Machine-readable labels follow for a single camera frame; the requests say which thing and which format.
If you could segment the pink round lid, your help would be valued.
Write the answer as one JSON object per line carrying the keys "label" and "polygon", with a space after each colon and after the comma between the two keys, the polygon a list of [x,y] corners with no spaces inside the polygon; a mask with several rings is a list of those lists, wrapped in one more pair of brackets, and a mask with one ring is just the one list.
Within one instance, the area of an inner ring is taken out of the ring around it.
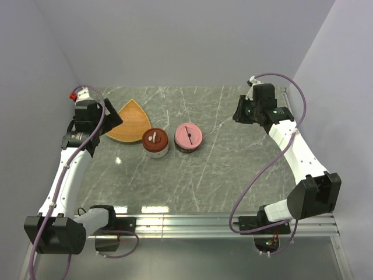
{"label": "pink round lid", "polygon": [[203,140],[203,134],[200,128],[193,123],[180,124],[174,134],[174,137],[189,137],[195,140]]}

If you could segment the dark steel lunch tin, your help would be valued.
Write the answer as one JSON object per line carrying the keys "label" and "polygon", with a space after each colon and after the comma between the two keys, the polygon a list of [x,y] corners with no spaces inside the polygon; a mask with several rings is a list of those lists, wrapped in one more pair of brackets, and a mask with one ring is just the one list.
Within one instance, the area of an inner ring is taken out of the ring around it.
{"label": "dark steel lunch tin", "polygon": [[199,149],[202,144],[202,140],[195,140],[189,137],[174,137],[175,148],[182,153],[193,153]]}

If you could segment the brown round lid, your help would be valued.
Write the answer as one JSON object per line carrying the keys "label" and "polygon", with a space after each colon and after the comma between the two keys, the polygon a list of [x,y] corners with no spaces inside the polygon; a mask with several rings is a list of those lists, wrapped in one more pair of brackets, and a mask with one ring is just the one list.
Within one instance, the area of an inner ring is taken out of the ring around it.
{"label": "brown round lid", "polygon": [[168,135],[161,128],[151,128],[142,135],[142,144],[145,145],[166,145],[168,144]]}

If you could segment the white steel lunch tin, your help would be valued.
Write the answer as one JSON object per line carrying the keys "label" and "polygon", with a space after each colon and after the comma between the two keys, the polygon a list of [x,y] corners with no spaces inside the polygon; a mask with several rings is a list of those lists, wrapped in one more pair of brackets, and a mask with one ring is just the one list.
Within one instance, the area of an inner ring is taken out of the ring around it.
{"label": "white steel lunch tin", "polygon": [[169,144],[155,146],[143,144],[143,147],[145,149],[145,154],[153,159],[162,158],[168,153],[169,150]]}

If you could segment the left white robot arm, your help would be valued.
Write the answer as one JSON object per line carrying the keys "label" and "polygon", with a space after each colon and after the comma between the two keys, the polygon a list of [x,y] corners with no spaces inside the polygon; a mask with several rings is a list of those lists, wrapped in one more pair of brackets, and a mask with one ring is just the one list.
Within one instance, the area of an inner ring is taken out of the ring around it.
{"label": "left white robot arm", "polygon": [[75,217],[75,202],[100,137],[122,124],[108,99],[78,101],[75,115],[62,138],[61,158],[47,199],[36,216],[28,216],[24,229],[39,254],[80,254],[86,238],[100,230],[105,235],[117,229],[112,205],[93,205],[81,218]]}

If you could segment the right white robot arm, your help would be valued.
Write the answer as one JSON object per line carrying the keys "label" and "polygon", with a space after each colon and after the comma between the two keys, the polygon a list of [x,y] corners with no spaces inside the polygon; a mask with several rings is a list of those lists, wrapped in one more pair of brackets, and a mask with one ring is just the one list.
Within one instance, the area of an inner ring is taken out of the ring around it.
{"label": "right white robot arm", "polygon": [[253,225],[238,233],[270,233],[292,219],[298,221],[333,212],[342,184],[340,176],[330,173],[312,153],[290,110],[277,105],[272,84],[250,82],[249,86],[249,92],[240,96],[233,120],[259,124],[265,129],[290,166],[296,186],[286,199],[261,206]]}

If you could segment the woven bamboo tray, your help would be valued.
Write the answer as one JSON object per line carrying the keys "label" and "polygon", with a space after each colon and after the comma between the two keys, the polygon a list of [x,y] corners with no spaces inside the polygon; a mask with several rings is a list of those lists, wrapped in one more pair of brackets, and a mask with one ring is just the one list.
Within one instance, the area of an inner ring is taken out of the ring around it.
{"label": "woven bamboo tray", "polygon": [[106,133],[113,140],[123,143],[138,142],[152,127],[147,114],[134,99],[130,99],[118,114],[123,123]]}

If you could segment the aluminium rail frame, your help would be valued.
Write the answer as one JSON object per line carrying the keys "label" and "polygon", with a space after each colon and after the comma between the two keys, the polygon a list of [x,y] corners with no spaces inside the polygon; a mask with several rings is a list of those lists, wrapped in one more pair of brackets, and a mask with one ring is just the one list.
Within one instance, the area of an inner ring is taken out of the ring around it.
{"label": "aluminium rail frame", "polygon": [[226,213],[139,214],[138,239],[124,237],[116,260],[96,253],[112,236],[91,236],[81,254],[36,257],[37,279],[352,279],[331,214],[301,220],[292,242],[260,253],[258,236],[228,228]]}

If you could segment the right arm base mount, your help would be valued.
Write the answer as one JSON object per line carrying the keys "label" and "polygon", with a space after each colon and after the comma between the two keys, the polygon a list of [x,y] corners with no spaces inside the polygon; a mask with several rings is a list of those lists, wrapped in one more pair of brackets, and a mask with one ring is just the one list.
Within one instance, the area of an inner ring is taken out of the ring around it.
{"label": "right arm base mount", "polygon": [[[257,216],[239,216],[237,222],[233,222],[231,231],[240,235],[268,235],[269,237],[255,237],[254,245],[259,254],[271,257],[285,250],[293,241],[298,228],[298,221],[290,229],[290,220],[269,222],[266,218]],[[290,234],[285,245],[280,244],[280,235]]]}

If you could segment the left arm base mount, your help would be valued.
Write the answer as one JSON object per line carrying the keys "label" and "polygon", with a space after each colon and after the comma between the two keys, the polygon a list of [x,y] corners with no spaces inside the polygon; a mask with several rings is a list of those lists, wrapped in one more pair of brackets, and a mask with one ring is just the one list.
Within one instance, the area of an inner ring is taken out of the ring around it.
{"label": "left arm base mount", "polygon": [[[113,225],[107,225],[96,229],[90,235],[94,237],[94,248],[98,255],[106,258],[122,258],[133,253],[139,245],[139,237],[135,233],[137,218],[116,217]],[[129,239],[133,243],[133,247],[127,253],[118,252],[120,245],[125,244],[125,240]]]}

